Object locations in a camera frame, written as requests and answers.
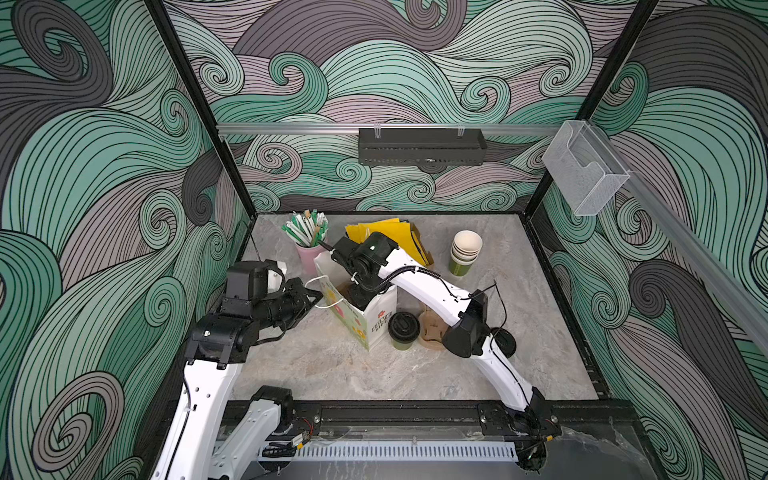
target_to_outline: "wave pattern wall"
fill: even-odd
[[[573,118],[636,2],[611,3],[166,0],[219,122],[463,124]],[[520,211],[541,139],[491,140],[492,164],[425,172],[355,167],[355,138],[228,139],[262,211]]]
[[[142,419],[248,219],[143,0],[0,19],[3,478],[138,478]]]
[[[768,5],[661,2],[593,120],[768,310]],[[768,472],[768,359],[642,205],[620,191],[535,216],[614,396],[631,400],[670,478]]]

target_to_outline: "straw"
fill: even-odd
[[[325,214],[318,214],[317,210],[305,210],[302,213],[294,212],[281,228],[296,245],[311,248],[326,239],[328,220]]]

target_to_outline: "white paper bag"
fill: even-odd
[[[341,300],[329,310],[367,350],[371,350],[388,336],[387,322],[397,309],[396,286],[392,285],[386,292],[374,296],[363,312],[339,293],[337,287],[351,279],[344,267],[331,260],[330,252],[322,252],[315,257],[315,266],[318,275],[327,275],[318,280],[326,305]]]

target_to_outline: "black cup lid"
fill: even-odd
[[[515,351],[518,349],[518,343],[509,331],[495,326],[491,329],[491,335],[496,340],[498,348],[502,349],[505,357],[510,358],[515,354]]]
[[[421,333],[419,319],[408,312],[396,312],[389,319],[389,336],[400,343],[411,343],[419,338]]]

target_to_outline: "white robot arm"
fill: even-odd
[[[483,292],[470,293],[445,282],[381,233],[362,244],[342,238],[333,247],[323,246],[364,290],[383,291],[391,283],[440,315],[449,325],[443,345],[475,362],[496,388],[518,438],[538,442],[560,434],[559,427],[547,423],[551,411],[544,397],[515,370],[491,335]],[[239,262],[227,272],[223,299],[197,322],[187,340],[185,386],[152,478],[240,478],[257,446],[276,429],[288,427],[290,391],[263,386],[229,439],[211,453],[248,349],[280,338],[259,340],[259,330],[293,328],[322,296],[304,288],[300,279],[286,281],[284,273],[285,266],[272,260]]]
[[[445,282],[443,279],[425,274],[426,269],[420,266],[402,248],[393,250],[386,257],[386,265],[379,268],[379,278],[384,279],[404,266],[413,266],[415,269],[412,272],[400,273],[393,277],[391,282],[394,285],[435,310],[435,313],[440,315],[449,327],[456,326],[462,321],[462,317],[472,303],[470,293]],[[496,388],[504,405],[518,412],[524,412],[531,402],[533,387],[501,354],[501,349],[499,349],[493,336],[487,335],[482,340],[481,345],[482,351],[478,354],[472,353],[469,358],[475,362],[488,381]]]

